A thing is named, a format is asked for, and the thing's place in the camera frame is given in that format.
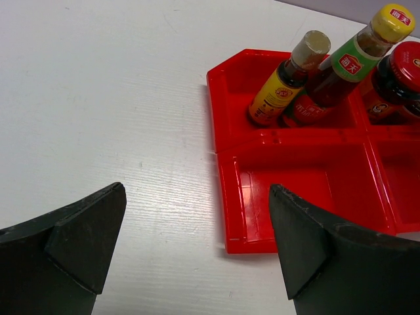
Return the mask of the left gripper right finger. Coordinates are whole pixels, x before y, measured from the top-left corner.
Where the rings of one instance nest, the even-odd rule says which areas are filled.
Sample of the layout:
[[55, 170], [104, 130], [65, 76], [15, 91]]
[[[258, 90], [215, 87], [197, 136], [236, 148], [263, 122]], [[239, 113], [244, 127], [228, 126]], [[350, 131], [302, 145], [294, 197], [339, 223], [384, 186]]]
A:
[[280, 184], [268, 207], [297, 314], [418, 314], [419, 243], [364, 228]]

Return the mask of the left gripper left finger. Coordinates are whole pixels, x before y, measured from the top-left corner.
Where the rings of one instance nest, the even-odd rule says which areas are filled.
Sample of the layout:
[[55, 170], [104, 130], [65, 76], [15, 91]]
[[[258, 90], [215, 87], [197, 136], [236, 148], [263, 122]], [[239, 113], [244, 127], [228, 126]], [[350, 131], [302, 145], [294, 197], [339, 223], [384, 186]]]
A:
[[91, 314], [104, 289], [127, 198], [115, 182], [1, 230], [2, 314]]

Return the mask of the small yellow-label dark bottle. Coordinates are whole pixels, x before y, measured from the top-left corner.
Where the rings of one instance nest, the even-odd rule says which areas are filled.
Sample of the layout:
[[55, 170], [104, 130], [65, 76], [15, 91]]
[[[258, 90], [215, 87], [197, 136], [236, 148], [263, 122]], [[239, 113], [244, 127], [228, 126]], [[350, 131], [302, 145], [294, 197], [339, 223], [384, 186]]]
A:
[[297, 96], [314, 71], [330, 51], [329, 37], [318, 30], [310, 30], [266, 80], [248, 107], [251, 121], [267, 127], [280, 116]]

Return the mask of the yellow-cap sauce bottle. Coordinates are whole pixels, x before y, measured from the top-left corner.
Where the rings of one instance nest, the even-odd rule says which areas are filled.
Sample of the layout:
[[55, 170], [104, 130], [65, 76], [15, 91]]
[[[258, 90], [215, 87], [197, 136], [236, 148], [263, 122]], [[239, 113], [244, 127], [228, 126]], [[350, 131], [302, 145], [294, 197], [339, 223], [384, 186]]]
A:
[[304, 127], [330, 114], [395, 44], [415, 29], [415, 17], [390, 3], [369, 24], [328, 56], [279, 117], [283, 127]]

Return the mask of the red-lid chili sauce jar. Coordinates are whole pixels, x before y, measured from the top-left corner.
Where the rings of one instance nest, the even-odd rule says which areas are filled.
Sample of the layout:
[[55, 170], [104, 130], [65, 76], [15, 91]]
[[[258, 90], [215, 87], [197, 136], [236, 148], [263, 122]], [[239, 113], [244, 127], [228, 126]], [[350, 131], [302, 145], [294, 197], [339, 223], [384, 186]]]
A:
[[372, 124], [419, 100], [419, 43], [405, 41], [381, 59], [360, 84]]

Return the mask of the red four-compartment plastic tray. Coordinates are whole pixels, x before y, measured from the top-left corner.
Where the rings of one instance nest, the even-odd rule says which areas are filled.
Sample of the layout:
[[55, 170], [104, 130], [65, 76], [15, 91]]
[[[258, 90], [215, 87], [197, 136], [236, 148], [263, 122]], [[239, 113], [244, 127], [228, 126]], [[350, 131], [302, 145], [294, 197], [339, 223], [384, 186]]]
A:
[[288, 57], [246, 49], [207, 73], [226, 251], [277, 251], [268, 210], [272, 184], [378, 232], [418, 232], [418, 126], [372, 125], [358, 91], [313, 127], [250, 122], [249, 103]]

